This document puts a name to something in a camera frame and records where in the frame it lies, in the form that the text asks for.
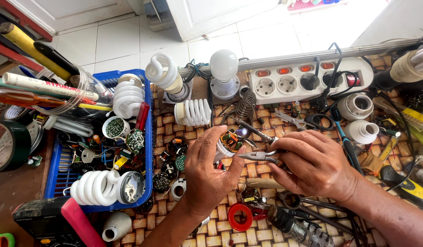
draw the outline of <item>wooden handle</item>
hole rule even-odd
[[[259,187],[259,188],[285,189],[285,187],[281,186],[273,178],[257,178],[257,177],[247,178],[247,186],[248,187]]]
[[[51,61],[49,58],[40,53],[33,45],[35,41],[14,24],[10,22],[2,23],[0,25],[0,34],[10,40],[17,47],[21,48],[21,50],[27,52],[36,61],[49,69],[51,72],[55,73],[55,75],[62,78],[64,81],[68,81],[72,76],[68,71],[64,70],[55,62]]]

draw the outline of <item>clear plastic container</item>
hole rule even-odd
[[[77,122],[105,120],[107,118],[106,111],[79,108],[77,105],[82,101],[82,99],[84,99],[86,92],[93,92],[98,94],[99,98],[95,100],[95,102],[102,104],[111,104],[114,98],[114,94],[107,90],[107,88],[90,73],[86,72],[76,64],[75,66],[79,69],[80,72],[80,82],[79,86],[77,87],[78,93],[76,96],[72,96],[69,100],[67,100],[66,104],[53,109],[43,108],[36,105],[33,107],[46,115],[66,117]],[[55,74],[48,69],[43,69],[36,77],[40,78],[41,76],[46,76],[50,79],[57,79],[57,76],[55,76]]]

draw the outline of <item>lamp base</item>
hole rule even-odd
[[[221,82],[214,78],[210,81],[211,92],[218,99],[227,100],[233,98],[239,91],[240,81],[237,76],[234,76],[228,82]]]

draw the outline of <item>pliers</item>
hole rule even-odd
[[[238,154],[237,156],[243,158],[243,159],[247,159],[247,160],[254,160],[254,161],[271,161],[274,164],[278,164],[279,160],[276,160],[274,158],[271,158],[269,156],[272,156],[276,153],[282,153],[283,150],[274,150],[272,152],[269,153],[265,153],[265,152],[250,152],[250,153],[244,153],[244,154]]]

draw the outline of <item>power outlet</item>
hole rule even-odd
[[[337,60],[324,60],[320,64],[333,63]],[[316,62],[302,64],[287,64],[268,68],[259,68],[251,71],[250,88],[255,92],[257,104],[271,104],[279,102],[291,102],[312,99],[319,96],[330,82],[330,76],[334,67],[328,70],[319,68],[318,78],[309,81],[315,74]],[[353,87],[349,92],[362,90],[373,81],[373,70],[370,65],[361,58],[343,58],[338,71],[351,71],[357,73],[361,81],[360,86]],[[330,89],[330,94],[346,90],[346,75],[342,74],[337,80],[335,87]]]

